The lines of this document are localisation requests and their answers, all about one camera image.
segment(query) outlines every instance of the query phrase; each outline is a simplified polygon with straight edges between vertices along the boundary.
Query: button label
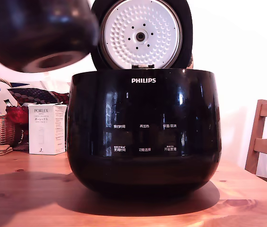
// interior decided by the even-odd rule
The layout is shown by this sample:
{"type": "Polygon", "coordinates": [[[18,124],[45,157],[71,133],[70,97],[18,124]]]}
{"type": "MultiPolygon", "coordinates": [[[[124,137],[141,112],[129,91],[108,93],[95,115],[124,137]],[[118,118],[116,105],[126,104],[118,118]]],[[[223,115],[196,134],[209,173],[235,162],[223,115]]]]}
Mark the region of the button label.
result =
{"type": "Polygon", "coordinates": [[[164,124],[163,127],[164,127],[164,129],[165,128],[176,128],[177,125],[176,124],[164,124]]]}
{"type": "Polygon", "coordinates": [[[148,128],[150,128],[149,124],[141,124],[139,127],[141,129],[148,129],[148,128]]]}
{"type": "Polygon", "coordinates": [[[165,151],[176,151],[177,149],[174,146],[167,146],[165,151]]]}
{"type": "Polygon", "coordinates": [[[115,125],[113,126],[113,128],[114,128],[114,129],[125,129],[125,128],[126,128],[126,125],[125,125],[125,124],[123,124],[123,125],[116,125],[116,124],[115,124],[115,125]]]}
{"type": "Polygon", "coordinates": [[[151,148],[140,148],[138,150],[139,150],[139,152],[149,152],[149,151],[151,151],[151,148]]]}
{"type": "Polygon", "coordinates": [[[114,152],[126,152],[126,146],[114,146],[114,152]]]}

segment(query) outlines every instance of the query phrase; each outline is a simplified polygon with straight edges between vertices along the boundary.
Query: glossy black surface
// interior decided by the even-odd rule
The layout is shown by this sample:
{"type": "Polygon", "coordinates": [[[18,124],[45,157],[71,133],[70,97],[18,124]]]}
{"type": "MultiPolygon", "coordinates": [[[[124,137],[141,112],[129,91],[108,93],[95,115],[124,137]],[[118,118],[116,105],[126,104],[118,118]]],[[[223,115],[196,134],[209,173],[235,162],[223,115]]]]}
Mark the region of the glossy black surface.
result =
{"type": "Polygon", "coordinates": [[[185,195],[210,180],[220,155],[213,73],[136,69],[73,76],[68,156],[75,176],[90,189],[185,195]],[[132,83],[148,78],[152,82],[132,83]]]}
{"type": "Polygon", "coordinates": [[[12,70],[49,71],[79,61],[97,45],[98,33],[87,0],[0,0],[0,63],[12,70]]]}

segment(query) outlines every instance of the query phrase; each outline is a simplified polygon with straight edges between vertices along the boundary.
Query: philips logo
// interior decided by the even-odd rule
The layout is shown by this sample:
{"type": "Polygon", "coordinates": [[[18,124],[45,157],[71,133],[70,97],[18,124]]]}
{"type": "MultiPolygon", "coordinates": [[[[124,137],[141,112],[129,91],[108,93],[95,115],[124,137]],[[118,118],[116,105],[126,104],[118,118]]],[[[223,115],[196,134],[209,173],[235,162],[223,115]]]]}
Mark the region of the philips logo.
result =
{"type": "Polygon", "coordinates": [[[139,79],[131,79],[131,83],[139,83],[139,84],[147,84],[147,83],[156,83],[156,78],[139,78],[139,79]]]}

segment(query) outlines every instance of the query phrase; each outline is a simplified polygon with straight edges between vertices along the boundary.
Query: rice cooker lid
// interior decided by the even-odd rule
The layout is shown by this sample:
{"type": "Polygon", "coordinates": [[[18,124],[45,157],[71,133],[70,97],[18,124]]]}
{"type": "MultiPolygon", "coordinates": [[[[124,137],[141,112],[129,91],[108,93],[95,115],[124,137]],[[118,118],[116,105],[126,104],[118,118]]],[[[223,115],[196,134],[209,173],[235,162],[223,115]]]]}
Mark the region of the rice cooker lid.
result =
{"type": "Polygon", "coordinates": [[[187,68],[192,56],[192,17],[186,0],[95,0],[101,24],[97,70],[187,68]]]}

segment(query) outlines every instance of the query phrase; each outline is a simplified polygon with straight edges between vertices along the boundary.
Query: patterned fabric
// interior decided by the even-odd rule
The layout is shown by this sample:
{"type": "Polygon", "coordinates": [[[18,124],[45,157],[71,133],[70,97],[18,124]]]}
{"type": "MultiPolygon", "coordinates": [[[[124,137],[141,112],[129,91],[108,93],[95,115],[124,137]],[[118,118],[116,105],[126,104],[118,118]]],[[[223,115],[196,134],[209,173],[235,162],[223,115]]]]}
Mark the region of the patterned fabric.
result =
{"type": "Polygon", "coordinates": [[[10,88],[8,91],[22,105],[24,103],[54,104],[69,103],[69,93],[59,94],[38,88],[10,88]]]}

